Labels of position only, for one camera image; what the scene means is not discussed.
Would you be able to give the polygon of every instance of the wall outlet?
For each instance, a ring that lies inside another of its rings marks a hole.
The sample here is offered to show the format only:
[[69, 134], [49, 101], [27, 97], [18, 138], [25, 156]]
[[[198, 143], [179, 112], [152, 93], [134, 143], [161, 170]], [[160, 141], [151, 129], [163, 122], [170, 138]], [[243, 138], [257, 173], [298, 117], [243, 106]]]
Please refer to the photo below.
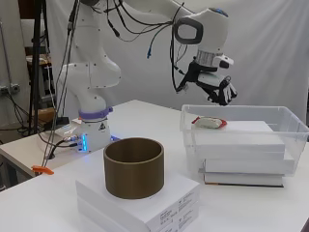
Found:
[[11, 84], [10, 92], [11, 92], [11, 94], [19, 93], [20, 92], [19, 85], [18, 84]]
[[0, 86], [0, 97], [9, 94], [9, 88], [7, 86]]

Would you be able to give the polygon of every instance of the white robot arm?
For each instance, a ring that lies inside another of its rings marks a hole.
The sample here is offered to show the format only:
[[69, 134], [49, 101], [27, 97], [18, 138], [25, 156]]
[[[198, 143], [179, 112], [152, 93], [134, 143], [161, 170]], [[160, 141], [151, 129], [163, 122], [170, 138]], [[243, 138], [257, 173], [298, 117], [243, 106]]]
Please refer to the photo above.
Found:
[[[64, 86], [67, 86], [79, 101], [82, 125], [76, 133], [80, 152], [93, 152], [110, 142], [107, 115], [111, 108], [107, 107], [97, 89], [117, 85], [121, 70], [103, 50], [98, 14], [93, 11], [97, 4], [106, 1], [109, 2], [105, 5], [115, 5], [115, 9], [119, 10], [116, 0], [75, 0], [73, 20], [69, 27], [71, 24], [75, 25], [72, 43], [79, 54], [77, 57], [80, 58], [70, 60], [70, 63], [63, 67], [60, 76]], [[237, 92], [230, 83], [231, 77], [216, 74], [218, 68], [227, 69], [234, 63], [222, 52], [228, 35], [228, 16], [223, 11], [206, 9], [195, 14], [173, 0], [126, 0], [126, 3], [137, 11], [171, 18], [176, 40], [181, 44], [198, 45], [198, 53], [189, 64], [187, 73], [181, 72], [174, 61], [172, 62], [173, 70], [184, 75], [179, 87], [174, 83], [177, 92], [185, 90], [187, 82], [192, 82], [209, 94], [210, 100], [221, 105], [228, 104], [236, 97]], [[110, 22], [109, 25], [117, 36], [119, 33]], [[185, 27], [194, 28], [194, 38], [186, 37]]]
[[[209, 95], [210, 101], [220, 105], [227, 105], [237, 96], [231, 77], [216, 74], [219, 68], [228, 69], [234, 64], [232, 59], [223, 54], [229, 24], [225, 12], [209, 8], [195, 14], [174, 0], [126, 0], [126, 3], [140, 12], [174, 18], [173, 31], [177, 41], [180, 44], [198, 44], [198, 53], [189, 65], [180, 86], [176, 87], [177, 92], [186, 90], [187, 82], [193, 82]], [[194, 31], [185, 30], [185, 27], [194, 28], [195, 37], [192, 38]]]

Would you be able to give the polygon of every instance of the transparent storage container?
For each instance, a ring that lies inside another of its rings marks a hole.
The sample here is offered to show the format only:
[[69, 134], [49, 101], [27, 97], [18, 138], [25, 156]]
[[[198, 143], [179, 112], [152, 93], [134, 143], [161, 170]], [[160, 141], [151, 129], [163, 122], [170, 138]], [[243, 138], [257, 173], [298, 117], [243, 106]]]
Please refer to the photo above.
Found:
[[[198, 116], [237, 130], [196, 128]], [[295, 174], [309, 130], [287, 107], [184, 105], [181, 131], [191, 177], [199, 173]]]

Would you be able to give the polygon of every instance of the cardboard tube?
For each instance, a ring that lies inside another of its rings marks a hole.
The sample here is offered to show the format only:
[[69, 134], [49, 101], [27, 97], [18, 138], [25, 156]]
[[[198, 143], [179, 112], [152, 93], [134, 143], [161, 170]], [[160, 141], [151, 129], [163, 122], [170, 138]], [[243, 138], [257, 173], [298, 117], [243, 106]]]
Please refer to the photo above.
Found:
[[164, 186], [163, 146], [147, 138], [128, 138], [104, 149], [106, 189], [123, 199], [141, 199]]

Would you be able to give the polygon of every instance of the tabletop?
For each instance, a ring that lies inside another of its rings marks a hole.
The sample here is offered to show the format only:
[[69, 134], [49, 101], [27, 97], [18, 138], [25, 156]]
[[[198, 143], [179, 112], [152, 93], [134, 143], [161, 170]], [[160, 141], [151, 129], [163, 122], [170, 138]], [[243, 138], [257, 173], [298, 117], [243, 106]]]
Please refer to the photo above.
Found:
[[[180, 111], [130, 101], [109, 117], [112, 134], [155, 139], [165, 148], [166, 169], [186, 175]], [[79, 231], [75, 180], [102, 168], [102, 150], [0, 193], [0, 226], [15, 231]], [[284, 188], [202, 186], [200, 216], [186, 232], [296, 232], [309, 218], [309, 146]]]

